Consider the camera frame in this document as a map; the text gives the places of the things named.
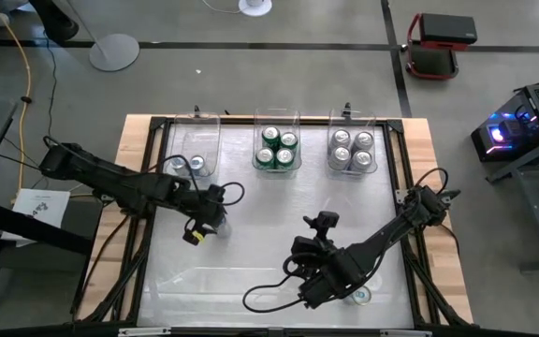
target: white cable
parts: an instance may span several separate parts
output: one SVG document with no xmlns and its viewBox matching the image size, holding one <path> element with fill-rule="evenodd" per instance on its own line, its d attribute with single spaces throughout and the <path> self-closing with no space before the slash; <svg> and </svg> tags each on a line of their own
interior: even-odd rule
<svg viewBox="0 0 539 337">
<path fill-rule="evenodd" d="M 230 11 L 230 10 L 221 10 L 221 9 L 217 9 L 217 8 L 213 8 L 210 4 L 207 3 L 207 1 L 205 0 L 201 0 L 203 2 L 203 4 L 205 4 L 207 7 L 211 8 L 212 10 L 215 10 L 215 11 L 219 11 L 220 13 L 227 13 L 227 14 L 239 14 L 241 13 L 242 11 L 244 11 L 247 7 L 239 10 L 239 11 Z"/>
</svg>

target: red device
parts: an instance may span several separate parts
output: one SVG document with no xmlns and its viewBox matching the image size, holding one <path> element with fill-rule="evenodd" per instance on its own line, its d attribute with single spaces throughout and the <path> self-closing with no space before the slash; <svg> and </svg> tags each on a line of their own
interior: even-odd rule
<svg viewBox="0 0 539 337">
<path fill-rule="evenodd" d="M 413 40 L 419 23 L 421 38 Z M 420 79 L 449 80 L 457 76 L 459 66 L 455 51 L 466 51 L 477 40 L 471 17 L 417 13 L 407 33 L 405 69 Z"/>
</svg>

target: white paper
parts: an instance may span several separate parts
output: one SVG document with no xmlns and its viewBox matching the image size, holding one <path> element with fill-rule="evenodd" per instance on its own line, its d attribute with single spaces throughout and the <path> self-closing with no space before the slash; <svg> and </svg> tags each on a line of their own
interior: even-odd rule
<svg viewBox="0 0 539 337">
<path fill-rule="evenodd" d="M 70 192 L 25 189 L 20 190 L 13 212 L 19 212 L 34 217 L 36 220 L 60 228 L 70 200 Z M 2 240 L 16 241 L 17 246 L 23 246 L 33 241 L 20 235 L 4 232 Z"/>
</svg>

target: wooden table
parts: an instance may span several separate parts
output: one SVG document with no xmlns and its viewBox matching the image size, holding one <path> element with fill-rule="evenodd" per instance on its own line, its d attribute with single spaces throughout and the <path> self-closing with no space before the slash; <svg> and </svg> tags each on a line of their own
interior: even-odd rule
<svg viewBox="0 0 539 337">
<path fill-rule="evenodd" d="M 126 116 L 124 131 L 116 155 L 116 164 L 125 166 L 129 169 L 140 170 L 151 118 L 152 115 Z M 242 118 L 242 116 L 232 115 L 222 116 L 222 118 Z M 322 119 L 326 117 L 305 118 Z M 411 170 L 414 179 L 418 179 L 429 169 L 438 167 L 431 142 L 428 120 L 417 118 L 402 119 L 402 123 L 404 126 L 404 137 L 407 144 Z M 160 139 L 156 139 L 154 146 L 158 147 L 159 141 Z M 393 147 L 398 148 L 398 141 L 396 139 L 393 139 Z M 157 160 L 157 151 L 153 151 L 153 153 L 152 163 Z M 397 159 L 397 171 L 402 172 L 400 154 L 396 151 L 395 158 Z M 405 186 L 404 181 L 402 180 L 402 174 L 400 173 L 398 176 L 401 186 Z M 433 189 L 440 188 L 442 185 L 440 176 L 437 174 L 431 174 L 424 183 L 428 184 Z M 105 209 L 101 216 L 101 222 L 97 231 L 95 246 L 91 255 L 91 265 L 93 264 L 93 260 L 95 259 L 95 256 L 97 256 L 103 241 L 123 218 L 124 216 L 120 214 L 119 209 L 115 204 L 110 205 Z M 444 220 L 444 225 L 451 228 L 448 217 Z M 138 230 L 137 243 L 135 244 L 134 251 L 138 249 L 143 227 L 144 225 L 141 224 L 140 229 Z M 122 265 L 127 230 L 128 226 L 123 227 L 103 253 L 102 258 L 93 273 L 91 282 L 86 288 L 86 293 L 79 311 L 80 318 L 90 314 L 96 305 L 104 299 L 115 283 Z M 462 318 L 469 322 L 473 321 L 455 241 L 450 234 L 441 227 L 426 228 L 424 236 L 434 284 L 438 286 L 448 302 L 455 308 Z M 415 282 L 419 294 L 421 314 L 424 316 L 424 319 L 429 322 L 430 318 L 424 287 L 417 279 L 415 279 Z M 125 317 L 128 313 L 133 290 L 134 276 L 130 284 L 126 287 L 121 317 Z"/>
</svg>

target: black floor stripe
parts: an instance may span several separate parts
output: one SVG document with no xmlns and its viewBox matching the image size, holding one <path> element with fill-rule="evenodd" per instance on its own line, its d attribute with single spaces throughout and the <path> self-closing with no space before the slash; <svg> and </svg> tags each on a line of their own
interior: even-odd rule
<svg viewBox="0 0 539 337">
<path fill-rule="evenodd" d="M 45 48 L 45 39 L 21 40 L 23 47 Z M 360 43 L 249 43 L 249 42 L 139 42 L 143 50 L 263 50 L 263 51 L 388 51 L 386 44 Z M 0 47 L 14 47 L 13 40 L 0 39 Z M 67 41 L 62 48 L 91 48 L 92 41 Z"/>
<path fill-rule="evenodd" d="M 388 44 L 364 44 L 364 43 L 249 43 L 249 42 L 146 42 L 140 41 L 138 44 L 143 50 L 154 49 L 202 49 L 202 50 L 284 50 L 284 51 L 389 51 L 398 48 L 396 36 L 392 23 L 392 17 L 387 7 L 384 13 L 386 25 L 386 36 Z M 45 48 L 47 42 L 44 38 L 20 40 L 23 47 Z M 16 43 L 10 39 L 0 39 L 0 47 L 15 47 Z M 69 40 L 61 45 L 51 43 L 52 48 L 91 48 L 92 41 Z M 517 52 L 517 53 L 537 53 L 539 46 L 470 46 L 468 52 Z"/>
<path fill-rule="evenodd" d="M 390 60 L 392 61 L 392 70 L 394 72 L 394 82 L 397 86 L 397 94 L 399 96 L 399 104 L 401 105 L 401 116 L 403 118 L 411 118 L 411 106 L 409 105 L 409 96 L 407 95 L 407 87 L 404 83 L 402 74 L 401 54 L 397 45 L 397 36 L 394 32 L 394 23 L 392 22 L 392 13 L 390 13 L 390 4 L 388 0 L 382 0 L 382 14 L 384 15 L 384 23 L 386 24 L 386 37 L 390 49 Z"/>
</svg>

